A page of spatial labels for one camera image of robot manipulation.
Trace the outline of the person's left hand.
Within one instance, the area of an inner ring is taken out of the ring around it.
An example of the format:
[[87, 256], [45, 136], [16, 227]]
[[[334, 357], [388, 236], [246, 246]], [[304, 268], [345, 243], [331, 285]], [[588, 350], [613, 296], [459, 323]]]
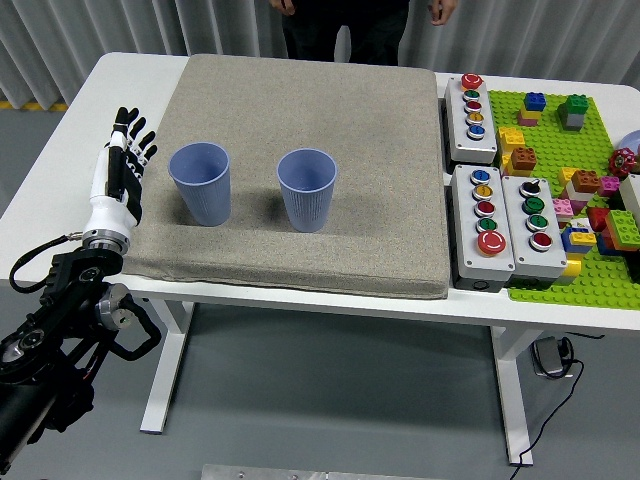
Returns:
[[429, 5], [431, 24], [444, 26], [451, 19], [458, 7], [458, 0], [432, 0]]

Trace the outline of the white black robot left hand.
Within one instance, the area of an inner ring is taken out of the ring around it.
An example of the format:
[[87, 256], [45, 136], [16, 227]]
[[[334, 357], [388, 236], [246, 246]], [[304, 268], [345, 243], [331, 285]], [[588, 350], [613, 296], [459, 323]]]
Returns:
[[142, 178], [157, 152], [156, 133], [138, 134], [146, 118], [138, 109], [121, 107], [112, 132], [100, 150], [89, 195], [91, 215], [83, 232], [87, 248], [111, 248], [121, 252], [130, 245], [131, 230], [142, 218]]

